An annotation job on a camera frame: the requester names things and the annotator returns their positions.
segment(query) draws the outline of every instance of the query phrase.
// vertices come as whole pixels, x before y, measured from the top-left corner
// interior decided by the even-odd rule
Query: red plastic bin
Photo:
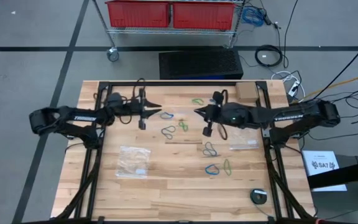
[[[173,27],[230,30],[233,12],[233,3],[175,2]]]
[[[168,27],[167,2],[106,2],[112,27]]]

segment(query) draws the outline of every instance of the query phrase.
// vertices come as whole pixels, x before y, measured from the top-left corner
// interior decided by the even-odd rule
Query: power strip
[[[295,93],[296,93],[296,90],[298,89],[299,84],[300,84],[299,81],[295,81],[295,83],[293,83],[293,85],[292,85],[290,91],[288,92],[288,94],[289,94],[290,96],[292,96],[292,97],[295,96]]]

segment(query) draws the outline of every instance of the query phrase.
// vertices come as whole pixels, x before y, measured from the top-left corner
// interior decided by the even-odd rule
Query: butcher block tabletop
[[[266,82],[272,108],[288,106],[283,82]],[[98,85],[99,81],[83,82],[78,108],[94,109],[93,95],[98,92]],[[133,86],[115,86],[112,90],[130,98],[132,89]],[[92,219],[104,216],[105,220],[124,221],[266,221],[266,214],[274,217],[260,130],[226,127],[229,139],[224,141],[217,124],[214,124],[212,136],[207,138],[202,135],[206,123],[193,112],[210,103],[214,91],[224,89],[229,93],[229,102],[236,102],[235,86],[145,87],[147,99],[162,105],[162,111],[145,120],[147,127],[143,131],[138,128],[139,116],[134,116],[129,124],[123,124],[116,118],[114,124],[106,128]],[[173,117],[163,116],[163,119],[160,117],[163,112],[173,114]],[[129,117],[122,117],[123,122],[128,120]],[[280,127],[290,123],[281,121],[276,125]],[[86,125],[84,122],[74,124]],[[183,125],[187,125],[188,129],[185,130]],[[175,131],[162,131],[169,126],[173,126]],[[171,134],[172,138],[162,132]],[[79,142],[80,139],[74,139],[68,145]],[[206,152],[206,144],[207,147],[212,145],[218,156],[206,156],[203,153]],[[238,145],[248,149],[233,150]],[[299,149],[295,139],[289,140],[287,145]],[[143,178],[116,175],[123,147],[150,151],[145,163],[147,169],[141,173]],[[82,144],[67,150],[51,217],[61,213],[76,194],[85,152]],[[283,148],[282,158],[289,189],[313,215],[314,205],[300,153]],[[218,175],[206,173],[205,168],[211,164],[219,169]],[[209,171],[217,172],[215,167]],[[267,202],[256,207],[250,200],[252,189],[265,190]],[[285,216],[287,213],[279,188],[278,193]],[[84,197],[81,216],[85,216],[88,197],[89,190]]]

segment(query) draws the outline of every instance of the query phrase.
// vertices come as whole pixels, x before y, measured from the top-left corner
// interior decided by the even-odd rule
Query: rubber band
[[[171,119],[171,118],[173,118],[173,114],[170,114],[170,113],[167,113],[167,112],[160,113],[160,118],[161,119]]]
[[[193,104],[197,104],[197,105],[204,105],[204,100],[203,100],[203,99],[200,99],[200,98],[192,99],[191,102],[192,102]]]
[[[215,167],[216,172],[210,172],[210,171],[208,171],[208,169],[211,168],[211,167]],[[207,174],[209,174],[209,175],[218,175],[218,174],[220,173],[219,168],[218,168],[215,164],[211,164],[211,165],[209,165],[208,167],[205,167],[205,172],[206,172]]]
[[[203,154],[206,157],[216,157],[219,156],[218,152],[214,149],[212,143],[207,142],[205,143],[205,149],[203,150]]]
[[[181,127],[184,132],[187,132],[189,130],[189,126],[187,126],[187,124],[185,124],[183,121],[179,122],[179,127]]]
[[[224,160],[223,169],[227,175],[231,175],[231,166],[230,166],[230,162],[228,159]]]
[[[161,129],[161,133],[169,140],[173,139],[173,135],[170,133],[174,133],[177,129],[174,126],[168,126],[166,128]]]

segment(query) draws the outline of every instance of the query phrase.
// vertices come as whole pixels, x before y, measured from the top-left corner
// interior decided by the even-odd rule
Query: black floor stripe
[[[260,46],[235,46],[235,50],[255,51]],[[155,46],[155,47],[117,47],[119,52],[163,52],[180,50],[217,50],[221,46]],[[0,52],[104,52],[110,47],[0,47]],[[358,51],[358,46],[289,46],[287,51],[305,52],[343,52]]]
[[[62,69],[60,70],[60,75],[59,75],[59,78],[58,78],[58,81],[57,81],[57,84],[55,87],[55,91],[53,93],[53,96],[52,96],[52,99],[50,102],[51,107],[56,107],[57,103],[59,101],[60,93],[62,92],[62,88],[63,88],[64,82],[66,79],[68,67],[70,65],[71,58],[73,56],[75,44],[76,44],[78,36],[80,34],[81,26],[82,26],[82,23],[84,20],[85,12],[88,7],[89,1],[90,0],[84,0],[82,3],[80,15],[77,18],[74,32],[71,37],[70,46],[67,49],[68,51],[66,53],[66,57],[65,57]],[[30,170],[29,170],[29,173],[27,174],[24,188],[23,188],[19,203],[17,204],[16,212],[15,212],[14,218],[12,220],[12,223],[21,223],[23,220],[25,209],[26,209],[27,204],[30,199],[32,187],[34,186],[35,177],[37,176],[37,172],[38,172],[38,168],[39,168],[39,165],[41,162],[42,154],[44,153],[47,138],[48,138],[47,136],[42,136],[38,141],[37,148],[35,150],[34,157],[32,159],[31,165],[30,165]]]

